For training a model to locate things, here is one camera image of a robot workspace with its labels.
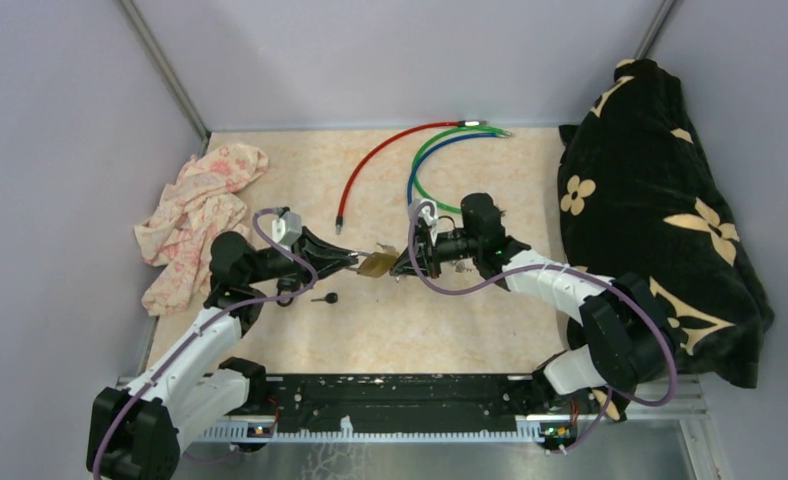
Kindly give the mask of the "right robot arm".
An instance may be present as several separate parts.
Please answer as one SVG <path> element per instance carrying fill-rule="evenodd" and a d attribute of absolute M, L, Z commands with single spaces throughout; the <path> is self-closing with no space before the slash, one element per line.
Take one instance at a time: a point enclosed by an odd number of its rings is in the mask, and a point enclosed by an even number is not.
<path fill-rule="evenodd" d="M 533 296 L 576 322 L 583 332 L 582 345 L 554 355 L 532 373 L 539 408 L 558 412 L 573 393 L 600 387 L 645 406 L 671 401 L 678 385 L 679 334 L 646 280 L 634 274 L 589 274 L 539 254 L 506 233 L 501 211 L 486 193 L 467 195 L 461 212 L 462 227 L 441 232 L 437 204 L 413 201 L 407 248 L 391 273 L 415 275 L 428 288 L 452 296 L 454 290 L 435 282 L 441 265 L 469 259 L 483 280 L 458 290 L 458 295 L 495 285 Z"/>

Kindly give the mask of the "black-headed key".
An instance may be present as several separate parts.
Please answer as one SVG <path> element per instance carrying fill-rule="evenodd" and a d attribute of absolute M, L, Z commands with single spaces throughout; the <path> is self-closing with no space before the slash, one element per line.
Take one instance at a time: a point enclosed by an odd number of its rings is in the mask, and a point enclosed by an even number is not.
<path fill-rule="evenodd" d="M 326 304 L 335 304 L 339 301 L 339 295 L 336 292 L 330 292 L 320 298 L 313 299 L 313 302 L 323 302 Z"/>

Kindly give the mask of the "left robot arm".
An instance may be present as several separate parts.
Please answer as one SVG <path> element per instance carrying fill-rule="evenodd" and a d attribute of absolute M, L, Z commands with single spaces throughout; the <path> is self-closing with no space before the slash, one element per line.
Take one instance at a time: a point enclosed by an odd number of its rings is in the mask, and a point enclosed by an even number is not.
<path fill-rule="evenodd" d="M 211 291 L 188 330 L 140 376 L 95 398 L 87 470 L 96 479 L 169 479 L 182 454 L 220 417 L 238 408 L 262 411 L 270 399 L 264 367 L 223 357 L 271 300 L 254 284 L 287 281 L 273 300 L 288 304 L 358 262 L 357 252 L 305 227 L 261 250 L 237 232 L 219 234 L 211 245 Z"/>

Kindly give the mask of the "large brass padlock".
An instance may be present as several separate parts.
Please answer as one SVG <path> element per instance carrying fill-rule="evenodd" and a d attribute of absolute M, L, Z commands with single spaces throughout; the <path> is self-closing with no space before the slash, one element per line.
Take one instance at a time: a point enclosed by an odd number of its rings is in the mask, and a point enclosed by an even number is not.
<path fill-rule="evenodd" d="M 380 278 L 388 275 L 398 260 L 398 254 L 390 251 L 356 252 L 354 257 L 358 263 L 348 267 L 348 270 L 368 278 Z"/>

